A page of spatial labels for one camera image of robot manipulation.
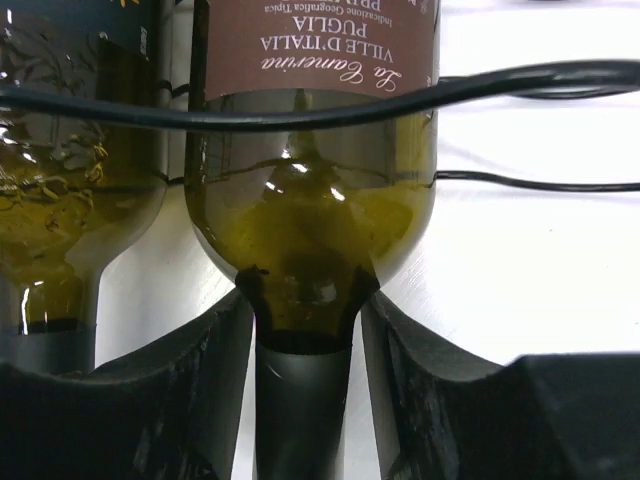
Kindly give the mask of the green bottle white label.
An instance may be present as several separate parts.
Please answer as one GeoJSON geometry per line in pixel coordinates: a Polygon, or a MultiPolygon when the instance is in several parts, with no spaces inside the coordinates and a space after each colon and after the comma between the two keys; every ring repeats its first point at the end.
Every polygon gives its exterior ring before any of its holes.
{"type": "MultiPolygon", "coordinates": [[[[1,83],[152,106],[161,1],[5,1],[1,83]]],[[[155,131],[1,111],[1,357],[48,373],[94,366],[99,280],[167,188],[155,131]]]]}

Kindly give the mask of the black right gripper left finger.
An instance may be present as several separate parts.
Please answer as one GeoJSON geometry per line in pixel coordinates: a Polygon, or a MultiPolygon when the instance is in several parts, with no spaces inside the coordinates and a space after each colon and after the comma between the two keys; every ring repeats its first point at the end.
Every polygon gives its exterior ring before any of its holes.
{"type": "Polygon", "coordinates": [[[227,479],[253,328],[232,291],[84,376],[1,366],[5,479],[227,479]]]}

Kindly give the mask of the green bottle brown label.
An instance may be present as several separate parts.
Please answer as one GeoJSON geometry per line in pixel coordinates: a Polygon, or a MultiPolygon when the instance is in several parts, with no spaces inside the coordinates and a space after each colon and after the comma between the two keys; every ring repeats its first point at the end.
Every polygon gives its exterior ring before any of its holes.
{"type": "MultiPolygon", "coordinates": [[[[436,1],[198,1],[189,107],[365,105],[434,84],[436,1]]],[[[433,111],[326,130],[191,133],[196,235],[255,316],[258,479],[338,479],[355,319],[423,235],[433,111]]]]}

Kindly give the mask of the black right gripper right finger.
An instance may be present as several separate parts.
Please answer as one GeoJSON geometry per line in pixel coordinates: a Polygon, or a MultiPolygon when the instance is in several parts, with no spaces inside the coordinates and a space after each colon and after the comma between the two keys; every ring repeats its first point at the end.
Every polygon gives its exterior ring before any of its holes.
{"type": "Polygon", "coordinates": [[[362,308],[385,479],[635,479],[639,357],[528,355],[501,366],[403,313],[362,308]]]}

